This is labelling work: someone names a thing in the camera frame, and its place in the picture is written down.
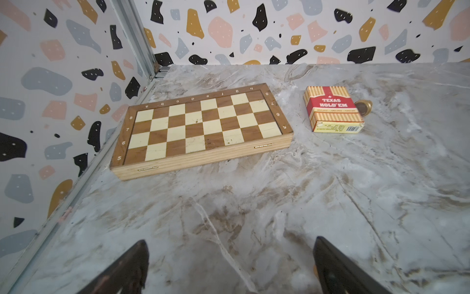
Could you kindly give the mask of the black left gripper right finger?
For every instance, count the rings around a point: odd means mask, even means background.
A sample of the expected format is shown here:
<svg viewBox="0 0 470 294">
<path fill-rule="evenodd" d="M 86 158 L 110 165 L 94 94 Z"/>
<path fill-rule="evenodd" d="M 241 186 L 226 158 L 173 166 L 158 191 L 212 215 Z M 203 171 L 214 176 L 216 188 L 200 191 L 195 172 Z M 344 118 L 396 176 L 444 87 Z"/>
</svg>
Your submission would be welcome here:
<svg viewBox="0 0 470 294">
<path fill-rule="evenodd" d="M 325 294 L 389 293 L 323 236 L 316 238 L 313 257 L 319 283 Z"/>
</svg>

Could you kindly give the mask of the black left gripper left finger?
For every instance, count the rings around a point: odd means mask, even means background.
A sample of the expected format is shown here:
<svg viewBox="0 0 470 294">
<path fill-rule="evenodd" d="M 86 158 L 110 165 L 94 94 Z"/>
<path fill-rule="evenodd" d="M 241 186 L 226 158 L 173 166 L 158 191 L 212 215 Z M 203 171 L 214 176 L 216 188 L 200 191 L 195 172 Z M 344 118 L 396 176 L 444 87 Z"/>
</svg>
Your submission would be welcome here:
<svg viewBox="0 0 470 294">
<path fill-rule="evenodd" d="M 145 240 L 139 240 L 78 293 L 141 294 L 148 268 L 148 245 Z"/>
</svg>

